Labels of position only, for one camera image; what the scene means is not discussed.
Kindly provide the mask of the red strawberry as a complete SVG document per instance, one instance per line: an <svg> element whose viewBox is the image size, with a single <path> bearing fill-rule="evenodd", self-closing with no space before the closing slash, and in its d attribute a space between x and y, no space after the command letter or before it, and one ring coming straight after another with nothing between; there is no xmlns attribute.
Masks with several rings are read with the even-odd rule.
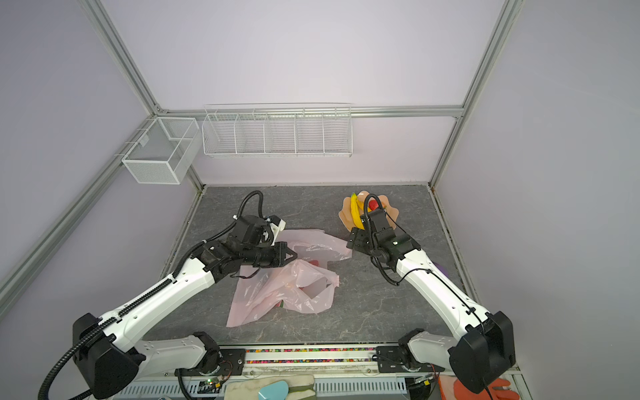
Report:
<svg viewBox="0 0 640 400"><path fill-rule="evenodd" d="M370 211L376 210L379 208L378 202L375 199L372 199L368 203L368 209Z"/></svg>

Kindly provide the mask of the yellow green banana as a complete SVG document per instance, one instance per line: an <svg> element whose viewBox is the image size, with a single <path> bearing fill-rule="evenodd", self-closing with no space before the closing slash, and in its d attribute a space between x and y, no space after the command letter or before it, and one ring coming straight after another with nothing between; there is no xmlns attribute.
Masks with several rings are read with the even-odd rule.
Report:
<svg viewBox="0 0 640 400"><path fill-rule="evenodd" d="M362 221L362 215L364 212L364 202L359 194L353 193L350 198L350 213L353 219L354 226L358 229L365 230Z"/></svg>

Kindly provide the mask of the pink plastic bag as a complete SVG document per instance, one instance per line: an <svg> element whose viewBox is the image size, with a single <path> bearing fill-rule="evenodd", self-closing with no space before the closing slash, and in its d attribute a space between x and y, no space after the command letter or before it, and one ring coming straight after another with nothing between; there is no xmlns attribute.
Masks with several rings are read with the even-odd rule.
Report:
<svg viewBox="0 0 640 400"><path fill-rule="evenodd" d="M278 240L287 243L298 258L282 268L241 267L229 328L256 322L276 307L317 314L333 305L340 279L328 265L352 257L347 242L320 229L286 230Z"/></svg>

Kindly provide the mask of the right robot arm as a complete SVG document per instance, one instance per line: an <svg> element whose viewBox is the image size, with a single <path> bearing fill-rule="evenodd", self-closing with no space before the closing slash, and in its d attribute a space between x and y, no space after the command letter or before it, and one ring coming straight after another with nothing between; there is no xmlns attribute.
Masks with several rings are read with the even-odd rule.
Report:
<svg viewBox="0 0 640 400"><path fill-rule="evenodd" d="M441 336L417 328L398 340L397 356L383 361L415 372L447 369L471 393L489 394L491 384L516 364L512 321L490 313L441 272L379 196L353 194L343 209L353 222L348 248L367 255L387 283L415 288L450 331Z"/></svg>

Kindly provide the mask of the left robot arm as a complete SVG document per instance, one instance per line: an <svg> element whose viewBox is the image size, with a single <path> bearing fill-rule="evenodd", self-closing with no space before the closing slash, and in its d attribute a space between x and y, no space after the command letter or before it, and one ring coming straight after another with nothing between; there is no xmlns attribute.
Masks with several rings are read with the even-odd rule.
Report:
<svg viewBox="0 0 640 400"><path fill-rule="evenodd" d="M285 242L278 241L286 223L264 214L263 198L261 191L251 191L230 225L192 246L171 273L136 298L100 317L87 313L79 318L73 325L73 345L48 372L38 398L49 397L68 362L74 362L88 385L80 399L108 399L138 378L168 370L202 375L220 370L224 361L220 346L205 332L156 342L144 336L196 294L226 277L241 278L241 267L259 272L284 267L297 258Z"/></svg>

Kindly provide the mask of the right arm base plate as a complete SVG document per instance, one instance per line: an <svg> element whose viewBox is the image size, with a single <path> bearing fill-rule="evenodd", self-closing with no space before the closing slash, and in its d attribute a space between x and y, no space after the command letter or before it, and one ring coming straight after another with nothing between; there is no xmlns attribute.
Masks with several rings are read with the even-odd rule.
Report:
<svg viewBox="0 0 640 400"><path fill-rule="evenodd" d="M420 363L408 350L399 344L377 346L372 360L380 373L441 373L444 368L431 363Z"/></svg>

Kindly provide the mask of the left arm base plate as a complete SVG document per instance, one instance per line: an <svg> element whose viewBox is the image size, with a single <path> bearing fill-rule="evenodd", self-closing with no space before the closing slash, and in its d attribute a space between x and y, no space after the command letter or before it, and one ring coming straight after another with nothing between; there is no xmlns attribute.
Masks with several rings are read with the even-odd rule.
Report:
<svg viewBox="0 0 640 400"><path fill-rule="evenodd" d="M238 376L243 373L246 351L244 348L223 348L210 351L193 368L182 371L183 377Z"/></svg>

